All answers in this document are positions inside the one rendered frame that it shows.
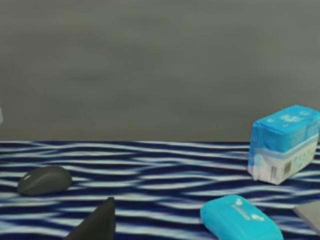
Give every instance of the barcode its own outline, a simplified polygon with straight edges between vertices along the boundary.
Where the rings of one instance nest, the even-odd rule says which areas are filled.
[[[287,162],[284,166],[283,174],[287,175],[291,171],[291,161]]]
[[[277,168],[275,166],[271,166],[271,179],[275,179],[277,176]]]

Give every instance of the table surface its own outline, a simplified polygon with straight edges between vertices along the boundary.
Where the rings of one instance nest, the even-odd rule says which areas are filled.
[[[0,142],[0,238],[62,240],[107,197],[116,200],[115,240],[216,240],[200,223],[207,201],[239,194],[281,228],[285,240],[318,240],[292,208],[320,198],[320,158],[276,186],[247,173],[245,143]],[[60,165],[73,186],[17,194],[34,168]]]

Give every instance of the black computer mouse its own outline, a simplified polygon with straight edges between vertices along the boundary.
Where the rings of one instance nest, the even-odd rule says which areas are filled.
[[[70,173],[61,166],[36,168],[21,178],[17,191],[21,195],[37,196],[67,190],[72,184]]]

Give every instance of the gray wall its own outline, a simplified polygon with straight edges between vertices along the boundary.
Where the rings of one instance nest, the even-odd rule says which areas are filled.
[[[248,141],[320,103],[319,0],[2,0],[3,140]]]

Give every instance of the black object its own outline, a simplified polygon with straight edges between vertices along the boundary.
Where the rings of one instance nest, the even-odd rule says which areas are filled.
[[[39,167],[28,172],[18,183],[21,195],[36,196],[67,190],[72,184],[70,173],[61,166]]]
[[[64,240],[114,240],[115,232],[115,199],[114,197],[109,197]]]
[[[320,201],[298,205],[293,211],[320,236]]]

